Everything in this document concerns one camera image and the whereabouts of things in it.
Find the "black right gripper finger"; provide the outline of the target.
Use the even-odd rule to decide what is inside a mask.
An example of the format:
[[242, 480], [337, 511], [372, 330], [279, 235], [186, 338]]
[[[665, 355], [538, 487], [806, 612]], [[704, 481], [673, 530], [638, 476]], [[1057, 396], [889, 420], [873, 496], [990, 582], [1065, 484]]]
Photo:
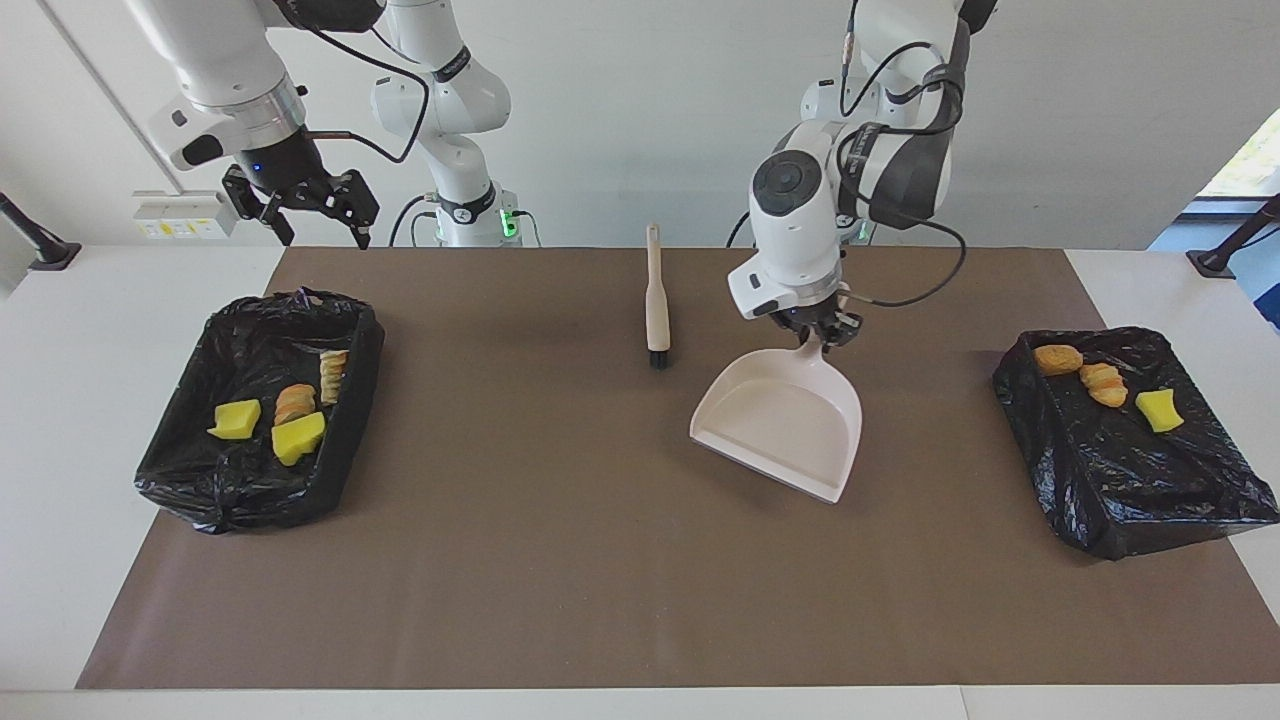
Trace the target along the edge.
[[358, 170], [316, 176], [302, 183], [302, 209], [342, 223], [357, 249], [367, 250], [380, 205]]
[[253, 220], [270, 228], [284, 247], [293, 243], [294, 231], [282, 215], [282, 196], [279, 193], [262, 201], [239, 164], [228, 167], [221, 184], [241, 219]]

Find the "beige plastic dustpan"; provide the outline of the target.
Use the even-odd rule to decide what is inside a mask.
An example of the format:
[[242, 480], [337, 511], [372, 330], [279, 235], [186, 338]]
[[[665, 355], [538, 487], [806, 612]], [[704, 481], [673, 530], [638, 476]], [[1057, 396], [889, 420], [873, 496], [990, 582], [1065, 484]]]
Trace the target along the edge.
[[837, 503], [861, 439], [861, 400], [823, 352], [763, 348], [732, 361], [698, 405], [704, 448], [824, 503]]

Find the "beige hand brush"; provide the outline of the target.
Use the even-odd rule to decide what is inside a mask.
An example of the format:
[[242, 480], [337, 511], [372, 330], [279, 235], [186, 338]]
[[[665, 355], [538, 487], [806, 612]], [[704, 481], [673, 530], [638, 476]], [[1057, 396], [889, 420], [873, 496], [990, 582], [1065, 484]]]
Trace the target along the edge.
[[664, 370], [669, 365], [669, 307], [662, 275], [660, 227], [646, 227], [645, 331], [650, 368]]

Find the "green and yellow sponge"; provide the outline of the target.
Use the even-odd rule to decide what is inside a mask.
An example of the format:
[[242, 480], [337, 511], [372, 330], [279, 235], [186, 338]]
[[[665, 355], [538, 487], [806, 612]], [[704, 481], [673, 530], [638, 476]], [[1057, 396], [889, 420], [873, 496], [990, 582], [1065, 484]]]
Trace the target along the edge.
[[212, 427], [206, 432], [224, 441], [242, 441], [253, 437], [255, 427], [261, 418], [259, 398], [247, 398], [220, 404], [212, 411]]

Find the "yellow sponge piece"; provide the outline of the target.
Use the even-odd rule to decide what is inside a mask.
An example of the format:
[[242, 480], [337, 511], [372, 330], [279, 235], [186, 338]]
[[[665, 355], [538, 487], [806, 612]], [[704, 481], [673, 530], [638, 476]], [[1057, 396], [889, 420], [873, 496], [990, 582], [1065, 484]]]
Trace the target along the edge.
[[1152, 389], [1138, 393], [1135, 406], [1148, 421], [1152, 432], [1162, 434], [1181, 427], [1185, 419], [1178, 410], [1175, 389]]
[[294, 466], [305, 455], [312, 454], [326, 432], [323, 413], [310, 413], [298, 419], [271, 428], [271, 450], [285, 468]]

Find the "pale chip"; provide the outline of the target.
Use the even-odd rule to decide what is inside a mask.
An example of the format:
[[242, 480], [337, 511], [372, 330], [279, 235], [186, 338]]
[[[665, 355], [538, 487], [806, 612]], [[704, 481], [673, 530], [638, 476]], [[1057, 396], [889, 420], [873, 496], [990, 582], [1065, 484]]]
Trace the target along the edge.
[[1088, 395], [1102, 406], [1121, 407], [1128, 400], [1128, 387], [1120, 370], [1107, 363], [1085, 364], [1078, 370]]

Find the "black bag-lined bin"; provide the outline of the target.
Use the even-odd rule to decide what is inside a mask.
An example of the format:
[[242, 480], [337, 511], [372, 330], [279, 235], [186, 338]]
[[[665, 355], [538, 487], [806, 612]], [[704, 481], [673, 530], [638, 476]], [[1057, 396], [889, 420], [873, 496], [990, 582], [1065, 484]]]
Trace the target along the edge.
[[[1106, 407], [1076, 374], [1046, 375], [1034, 352], [1051, 345], [1115, 366], [1130, 398]], [[992, 382], [1046, 521], [1075, 550], [1119, 560], [1280, 524], [1280, 500], [1157, 331], [1027, 331]], [[1165, 389], [1181, 424], [1157, 432], [1134, 397]]]
[[[310, 288], [244, 297], [214, 313], [134, 474], [145, 498], [196, 530], [298, 527], [340, 502], [378, 387], [385, 332], [371, 304]], [[338, 402], [319, 447], [294, 466], [271, 443], [276, 396], [305, 383], [320, 389], [319, 355], [349, 350]], [[210, 436], [220, 404], [259, 398], [253, 437]]]

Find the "black stand foot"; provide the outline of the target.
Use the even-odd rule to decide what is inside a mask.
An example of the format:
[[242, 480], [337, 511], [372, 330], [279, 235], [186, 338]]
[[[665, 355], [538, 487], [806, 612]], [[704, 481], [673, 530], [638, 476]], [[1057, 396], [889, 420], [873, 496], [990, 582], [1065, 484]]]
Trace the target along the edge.
[[28, 265], [31, 272], [65, 270], [82, 250], [81, 243], [64, 241], [31, 219], [4, 192], [0, 192], [0, 217], [4, 217], [33, 249], [35, 259]]
[[1224, 241], [1207, 250], [1185, 251], [1187, 260], [1204, 278], [1235, 279], [1229, 264], [1233, 256], [1252, 243], [1268, 238], [1280, 231], [1280, 193], [1266, 199], [1263, 204]]

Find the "brown paper table mat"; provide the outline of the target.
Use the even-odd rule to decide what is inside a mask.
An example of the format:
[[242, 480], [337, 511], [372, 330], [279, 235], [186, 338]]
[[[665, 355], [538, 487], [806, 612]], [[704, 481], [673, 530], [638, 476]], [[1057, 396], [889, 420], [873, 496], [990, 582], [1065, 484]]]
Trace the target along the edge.
[[271, 291], [387, 332], [340, 507], [262, 534], [157, 516], [78, 684], [562, 688], [1280, 683], [1226, 541], [1107, 562], [1047, 527], [991, 377], [1102, 323], [1060, 251], [970, 252], [831, 361], [865, 425], [836, 505], [695, 446], [740, 355], [787, 345], [667, 250], [675, 363], [627, 249], [287, 250]]

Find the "white wall socket box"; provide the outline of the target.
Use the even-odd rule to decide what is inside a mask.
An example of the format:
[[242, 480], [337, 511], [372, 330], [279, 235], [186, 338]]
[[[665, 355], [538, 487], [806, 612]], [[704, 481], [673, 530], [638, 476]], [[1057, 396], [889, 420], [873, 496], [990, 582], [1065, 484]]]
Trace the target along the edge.
[[218, 191], [136, 191], [132, 200], [133, 223], [147, 240], [229, 240], [241, 220], [230, 200]]

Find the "grey wall conduit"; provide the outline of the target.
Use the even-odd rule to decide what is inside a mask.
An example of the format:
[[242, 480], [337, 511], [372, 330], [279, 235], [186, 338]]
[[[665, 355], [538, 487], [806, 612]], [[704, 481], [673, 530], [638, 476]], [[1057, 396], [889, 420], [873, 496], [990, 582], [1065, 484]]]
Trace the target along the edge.
[[168, 191], [163, 191], [163, 193], [174, 197], [182, 195], [186, 191], [186, 188], [180, 183], [174, 169], [151, 145], [148, 136], [143, 132], [141, 126], [129, 114], [125, 105], [122, 102], [120, 97], [115, 94], [115, 91], [109, 85], [102, 73], [99, 70], [99, 68], [95, 65], [90, 55], [84, 51], [79, 41], [67, 27], [64, 20], [59, 17], [50, 0], [33, 0], [33, 3], [40, 9], [45, 20], [52, 28], [52, 32], [60, 38], [60, 41], [65, 45], [67, 50], [79, 64], [81, 69], [88, 76], [91, 85], [97, 90], [102, 100], [110, 106], [113, 115], [129, 132], [131, 137], [134, 140], [134, 143], [146, 152], [154, 168], [164, 178]]

